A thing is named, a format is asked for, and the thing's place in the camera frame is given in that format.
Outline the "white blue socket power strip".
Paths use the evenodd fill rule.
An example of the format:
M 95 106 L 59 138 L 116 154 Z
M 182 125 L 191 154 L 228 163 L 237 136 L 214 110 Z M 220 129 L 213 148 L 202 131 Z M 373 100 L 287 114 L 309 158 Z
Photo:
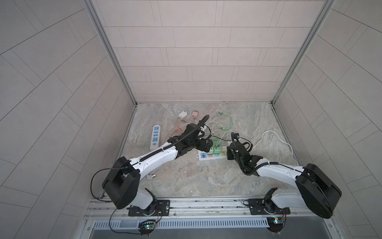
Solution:
M 155 150 L 160 146 L 160 134 L 161 134 L 161 126 L 154 125 L 152 129 L 152 136 L 150 142 L 150 150 Z

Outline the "left green circuit board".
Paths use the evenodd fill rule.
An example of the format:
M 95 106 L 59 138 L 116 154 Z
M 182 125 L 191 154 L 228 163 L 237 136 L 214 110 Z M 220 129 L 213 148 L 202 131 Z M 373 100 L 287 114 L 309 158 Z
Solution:
M 141 236 L 149 236 L 157 227 L 156 220 L 146 220 L 138 225 L 138 232 Z

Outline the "green circuit board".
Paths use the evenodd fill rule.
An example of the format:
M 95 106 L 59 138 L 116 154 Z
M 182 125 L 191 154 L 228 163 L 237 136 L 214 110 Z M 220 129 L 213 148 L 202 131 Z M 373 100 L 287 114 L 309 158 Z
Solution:
M 138 232 L 141 236 L 149 236 L 157 227 L 156 220 L 146 220 L 138 225 Z
M 272 233 L 279 233 L 283 230 L 285 222 L 278 217 L 267 217 L 269 227 L 267 228 Z

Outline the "white charger adapter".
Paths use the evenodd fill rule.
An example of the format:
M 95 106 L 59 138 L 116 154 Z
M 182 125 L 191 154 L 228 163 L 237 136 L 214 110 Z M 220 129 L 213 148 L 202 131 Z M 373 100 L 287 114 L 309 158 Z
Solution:
M 187 117 L 187 115 L 188 115 L 188 113 L 187 113 L 186 111 L 182 111 L 182 112 L 180 112 L 180 113 L 178 114 L 178 118 L 179 118 L 179 119 L 184 119 L 184 118 Z

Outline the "pink charger adapter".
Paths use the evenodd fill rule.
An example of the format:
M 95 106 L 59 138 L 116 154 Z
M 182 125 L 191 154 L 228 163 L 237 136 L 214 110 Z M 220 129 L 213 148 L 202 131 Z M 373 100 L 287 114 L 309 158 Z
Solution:
M 196 118 L 198 117 L 198 115 L 199 115 L 199 112 L 198 112 L 198 111 L 193 111 L 193 112 L 192 112 L 192 117 L 193 117 L 194 119 L 196 119 Z

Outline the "aluminium mounting rail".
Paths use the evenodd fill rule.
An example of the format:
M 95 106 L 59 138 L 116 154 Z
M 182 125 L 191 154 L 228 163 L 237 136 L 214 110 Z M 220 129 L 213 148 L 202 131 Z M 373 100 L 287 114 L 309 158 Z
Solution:
M 168 216 L 162 219 L 185 218 L 241 218 L 241 217 L 280 217 L 282 215 L 251 215 L 250 209 L 243 205 L 247 199 L 262 199 L 262 196 L 229 196 L 229 197 L 189 197 L 160 198 L 170 200 Z M 86 219 L 156 219 L 154 217 L 129 217 L 130 206 L 117 210 L 113 203 L 91 200 L 84 218 Z

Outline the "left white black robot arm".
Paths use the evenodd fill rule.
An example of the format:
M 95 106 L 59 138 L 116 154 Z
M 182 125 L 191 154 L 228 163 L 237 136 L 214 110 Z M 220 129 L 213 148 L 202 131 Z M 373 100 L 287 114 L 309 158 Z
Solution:
M 204 116 L 197 124 L 190 123 L 178 136 L 171 137 L 159 148 L 138 158 L 116 160 L 102 183 L 102 189 L 115 207 L 120 210 L 127 206 L 140 209 L 145 215 L 156 210 L 157 198 L 148 189 L 139 189 L 143 177 L 163 164 L 185 155 L 193 149 L 209 152 L 212 148 L 210 136 L 204 138 L 204 126 L 210 118 Z

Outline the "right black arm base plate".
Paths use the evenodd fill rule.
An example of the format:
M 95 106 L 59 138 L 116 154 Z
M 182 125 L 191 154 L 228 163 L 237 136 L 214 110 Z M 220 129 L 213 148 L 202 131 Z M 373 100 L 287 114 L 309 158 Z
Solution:
M 243 205 L 250 209 L 251 215 L 289 215 L 290 209 L 279 208 L 270 199 L 248 199 L 243 202 Z

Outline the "right green circuit board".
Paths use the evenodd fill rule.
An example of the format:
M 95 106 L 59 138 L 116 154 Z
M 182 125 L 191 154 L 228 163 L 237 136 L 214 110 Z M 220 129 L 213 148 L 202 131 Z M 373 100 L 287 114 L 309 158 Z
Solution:
M 267 228 L 272 233 L 279 233 L 283 230 L 285 222 L 278 217 L 267 217 L 269 227 Z

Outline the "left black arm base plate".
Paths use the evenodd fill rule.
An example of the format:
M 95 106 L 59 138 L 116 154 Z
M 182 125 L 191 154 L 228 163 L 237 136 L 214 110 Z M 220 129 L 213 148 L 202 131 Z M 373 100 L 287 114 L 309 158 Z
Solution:
M 155 199 L 146 209 L 141 209 L 137 206 L 131 206 L 128 209 L 129 217 L 168 216 L 170 209 L 170 200 Z

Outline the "green charger adapter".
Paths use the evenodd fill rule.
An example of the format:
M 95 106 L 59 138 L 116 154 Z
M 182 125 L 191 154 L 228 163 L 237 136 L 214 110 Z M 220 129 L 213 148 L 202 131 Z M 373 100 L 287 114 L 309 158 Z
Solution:
M 207 152 L 207 155 L 213 155 L 214 154 L 214 147 L 211 147 L 209 152 Z
M 214 147 L 213 150 L 214 150 L 214 154 L 221 154 L 221 147 L 220 146 Z

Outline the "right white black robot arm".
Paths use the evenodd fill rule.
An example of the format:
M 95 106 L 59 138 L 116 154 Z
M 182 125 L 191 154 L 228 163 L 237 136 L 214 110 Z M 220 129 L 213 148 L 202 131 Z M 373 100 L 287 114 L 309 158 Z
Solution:
M 239 140 L 239 134 L 233 132 L 227 158 L 235 160 L 245 175 L 268 177 L 294 187 L 292 190 L 271 189 L 263 199 L 264 204 L 270 203 L 278 208 L 309 209 L 321 218 L 332 217 L 342 191 L 317 165 L 309 163 L 302 167 L 269 161 L 251 155 L 251 149 Z

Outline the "white multicolour socket power strip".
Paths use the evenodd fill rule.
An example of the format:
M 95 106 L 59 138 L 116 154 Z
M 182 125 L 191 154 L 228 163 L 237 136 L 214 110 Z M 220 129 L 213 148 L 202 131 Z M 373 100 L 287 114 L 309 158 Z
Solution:
M 199 161 L 227 159 L 227 146 L 212 147 L 209 152 L 198 150 L 197 159 Z

